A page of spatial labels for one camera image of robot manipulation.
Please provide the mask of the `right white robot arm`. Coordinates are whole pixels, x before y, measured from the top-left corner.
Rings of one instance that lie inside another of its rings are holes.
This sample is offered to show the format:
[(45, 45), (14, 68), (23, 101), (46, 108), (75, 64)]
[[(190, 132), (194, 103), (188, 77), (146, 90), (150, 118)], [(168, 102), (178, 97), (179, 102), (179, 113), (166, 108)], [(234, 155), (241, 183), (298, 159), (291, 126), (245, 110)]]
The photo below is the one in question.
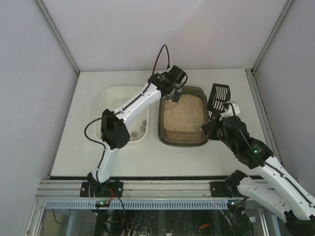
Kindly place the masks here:
[(206, 137), (224, 143), (238, 159), (274, 189), (270, 191), (245, 173), (236, 170), (226, 179), (230, 191), (237, 190), (284, 222), (313, 221), (315, 198), (308, 193), (281, 165), (273, 152), (260, 140), (250, 136), (245, 123), (231, 115), (223, 119), (215, 116), (202, 125)]

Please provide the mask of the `black slotted litter scoop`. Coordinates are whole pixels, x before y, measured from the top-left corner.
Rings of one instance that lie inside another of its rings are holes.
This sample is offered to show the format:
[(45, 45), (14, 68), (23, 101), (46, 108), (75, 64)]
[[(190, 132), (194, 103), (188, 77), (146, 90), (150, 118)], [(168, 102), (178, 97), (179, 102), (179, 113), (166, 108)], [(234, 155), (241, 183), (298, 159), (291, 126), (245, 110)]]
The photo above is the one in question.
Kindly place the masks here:
[(229, 85), (213, 83), (208, 99), (207, 110), (211, 113), (209, 121), (225, 112), (224, 105), (231, 98)]

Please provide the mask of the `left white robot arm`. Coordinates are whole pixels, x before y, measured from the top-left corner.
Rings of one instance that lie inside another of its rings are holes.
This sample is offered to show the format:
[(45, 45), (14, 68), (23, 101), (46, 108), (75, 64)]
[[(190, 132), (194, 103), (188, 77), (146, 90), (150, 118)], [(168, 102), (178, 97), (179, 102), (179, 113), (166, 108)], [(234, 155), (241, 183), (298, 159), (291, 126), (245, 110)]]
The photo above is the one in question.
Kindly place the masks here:
[[(187, 73), (176, 65), (168, 68), (163, 73), (152, 74), (144, 87), (129, 101), (113, 111), (104, 110), (101, 117), (86, 125), (84, 129), (85, 138), (103, 147), (102, 156), (96, 170), (88, 174), (90, 184), (102, 187), (109, 180), (114, 156), (118, 150), (130, 141), (128, 126), (136, 116), (160, 99), (178, 102), (182, 87), (187, 80)], [(100, 141), (92, 139), (87, 134), (88, 128), (97, 121), (101, 122)]]

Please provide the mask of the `brown translucent litter box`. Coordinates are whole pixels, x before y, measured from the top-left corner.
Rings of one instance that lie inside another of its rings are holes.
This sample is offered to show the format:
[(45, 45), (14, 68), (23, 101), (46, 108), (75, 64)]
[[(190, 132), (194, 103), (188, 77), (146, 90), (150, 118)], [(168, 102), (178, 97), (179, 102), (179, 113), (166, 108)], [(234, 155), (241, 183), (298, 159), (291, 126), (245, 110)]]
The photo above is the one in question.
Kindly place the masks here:
[[(202, 146), (207, 139), (201, 126), (208, 120), (207, 97), (203, 89), (184, 86), (179, 102), (160, 100), (158, 138), (169, 146)], [(199, 125), (200, 129), (194, 130), (194, 125)]]

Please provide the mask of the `white plastic tray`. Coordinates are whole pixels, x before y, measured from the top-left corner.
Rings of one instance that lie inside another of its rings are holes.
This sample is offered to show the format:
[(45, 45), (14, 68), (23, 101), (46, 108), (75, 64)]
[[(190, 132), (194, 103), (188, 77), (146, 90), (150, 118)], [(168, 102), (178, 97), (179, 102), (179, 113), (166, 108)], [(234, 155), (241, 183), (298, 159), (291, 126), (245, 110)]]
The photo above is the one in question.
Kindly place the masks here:
[[(99, 101), (96, 117), (101, 117), (105, 109), (113, 111), (114, 109), (127, 103), (141, 90), (141, 88), (142, 86), (114, 86), (105, 89)], [(130, 143), (140, 142), (145, 138), (147, 134), (148, 123), (146, 126), (144, 126), (146, 127), (145, 132), (140, 130), (140, 126), (143, 126), (142, 122), (144, 120), (147, 122), (149, 120), (149, 107), (137, 115), (127, 127), (130, 134)]]

